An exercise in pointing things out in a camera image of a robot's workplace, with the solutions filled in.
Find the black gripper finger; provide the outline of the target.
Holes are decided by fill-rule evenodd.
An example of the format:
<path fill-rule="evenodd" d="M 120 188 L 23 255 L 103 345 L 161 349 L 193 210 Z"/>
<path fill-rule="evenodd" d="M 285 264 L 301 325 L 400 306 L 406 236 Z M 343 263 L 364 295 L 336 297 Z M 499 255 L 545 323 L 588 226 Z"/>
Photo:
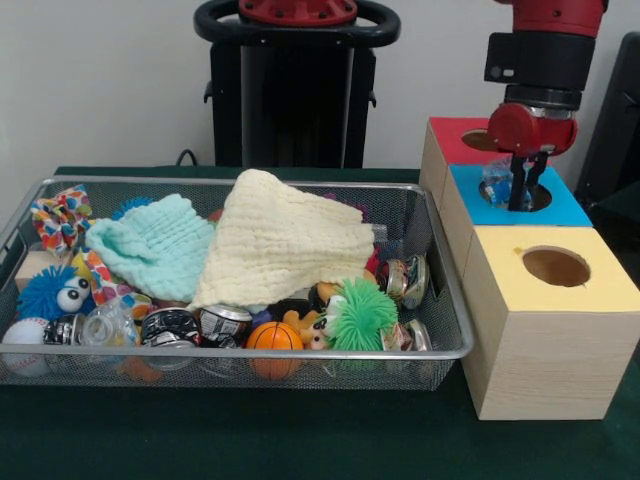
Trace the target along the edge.
<path fill-rule="evenodd" d="M 540 152 L 531 161 L 532 165 L 527 174 L 527 191 L 532 200 L 536 198 L 539 178 L 546 169 L 548 157 L 547 152 Z"/>
<path fill-rule="evenodd" d="M 519 212 L 524 204 L 524 182 L 526 178 L 525 158 L 512 156 L 510 170 L 512 173 L 511 193 L 508 203 L 510 211 Z"/>

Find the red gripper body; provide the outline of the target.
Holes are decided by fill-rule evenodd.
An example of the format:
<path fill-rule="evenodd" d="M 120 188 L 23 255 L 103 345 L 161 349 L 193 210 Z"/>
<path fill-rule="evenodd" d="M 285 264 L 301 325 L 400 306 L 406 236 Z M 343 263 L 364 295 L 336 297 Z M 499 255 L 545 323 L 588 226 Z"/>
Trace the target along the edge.
<path fill-rule="evenodd" d="M 515 157 L 532 158 L 541 153 L 557 156 L 575 142 L 577 121 L 572 111 L 501 104 L 490 116 L 487 134 L 495 147 Z"/>

